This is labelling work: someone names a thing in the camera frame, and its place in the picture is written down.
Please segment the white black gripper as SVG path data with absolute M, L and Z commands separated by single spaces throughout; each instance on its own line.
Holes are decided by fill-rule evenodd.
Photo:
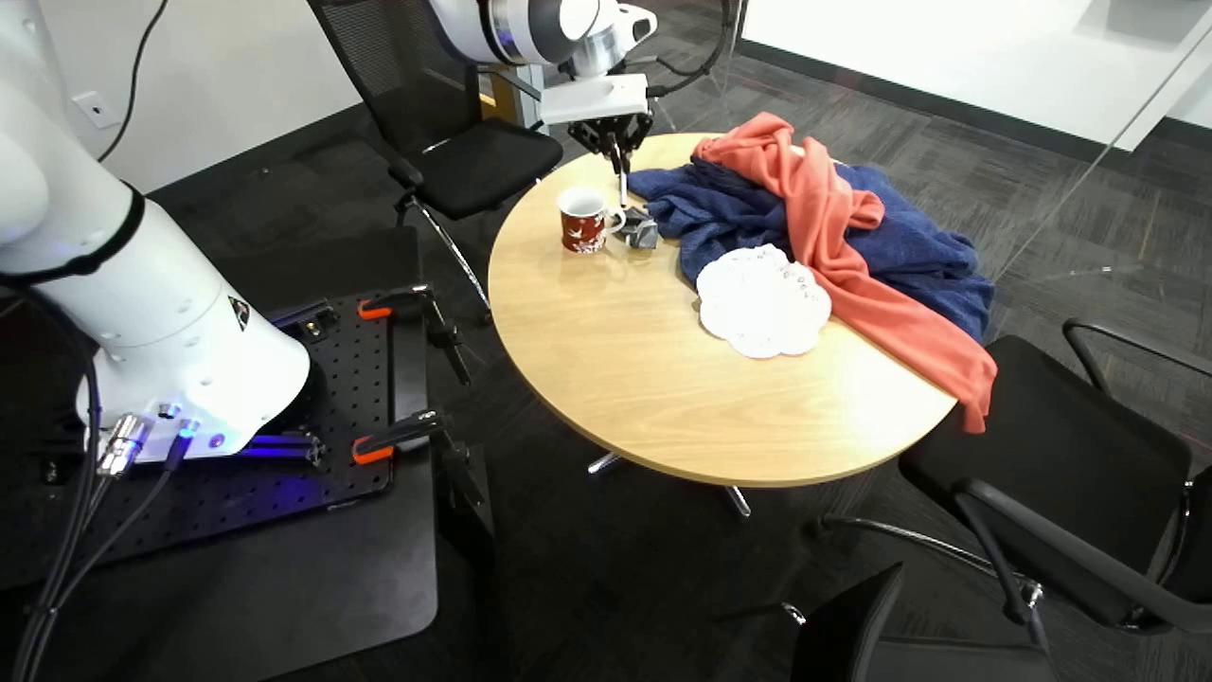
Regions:
M 598 79 L 556 85 L 556 89 L 544 89 L 537 101 L 537 117 L 544 124 L 568 124 L 572 139 L 602 157 L 615 172 L 620 172 L 616 153 L 620 153 L 620 164 L 633 164 L 633 153 L 649 139 L 650 117 L 643 110 L 649 110 L 643 76 L 598 76 Z M 616 129 L 616 143 L 598 124 L 598 117 L 625 117 Z

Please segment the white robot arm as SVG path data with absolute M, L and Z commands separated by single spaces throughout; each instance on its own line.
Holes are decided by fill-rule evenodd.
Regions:
M 0 4 L 0 278 L 99 344 L 76 408 L 135 461 L 240 454 L 312 378 L 308 349 L 76 139 L 34 0 Z

